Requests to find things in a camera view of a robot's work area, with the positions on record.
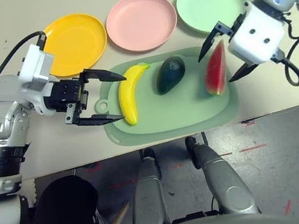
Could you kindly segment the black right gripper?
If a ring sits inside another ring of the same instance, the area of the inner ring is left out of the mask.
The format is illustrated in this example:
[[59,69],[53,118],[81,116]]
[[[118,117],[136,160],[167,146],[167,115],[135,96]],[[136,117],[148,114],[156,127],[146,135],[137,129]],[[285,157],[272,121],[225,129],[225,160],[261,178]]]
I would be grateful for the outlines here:
[[[209,33],[207,38],[205,39],[201,51],[199,54],[198,62],[200,62],[208,50],[213,45],[213,42],[215,40],[215,36],[217,35],[228,35],[228,36],[234,36],[235,33],[238,31],[239,27],[242,25],[243,21],[245,19],[245,14],[240,14],[236,18],[236,20],[233,22],[232,27],[228,27],[226,24],[218,21],[216,25],[213,27],[212,31]],[[247,63],[244,63],[232,76],[232,78],[229,80],[229,82],[237,81],[243,77],[246,77],[248,74],[250,74],[255,68],[257,67],[257,64],[249,66]]]

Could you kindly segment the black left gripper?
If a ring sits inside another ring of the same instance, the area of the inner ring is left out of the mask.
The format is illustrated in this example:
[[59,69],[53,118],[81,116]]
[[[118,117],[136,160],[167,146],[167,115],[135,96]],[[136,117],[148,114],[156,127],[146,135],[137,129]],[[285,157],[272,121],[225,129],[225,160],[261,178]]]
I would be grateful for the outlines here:
[[95,114],[89,118],[81,118],[82,110],[87,108],[88,91],[85,84],[89,79],[98,79],[101,82],[125,81],[126,77],[118,73],[100,69],[84,69],[79,78],[63,79],[52,83],[51,94],[44,96],[44,104],[49,110],[65,113],[66,124],[78,126],[103,126],[121,119],[122,115]]

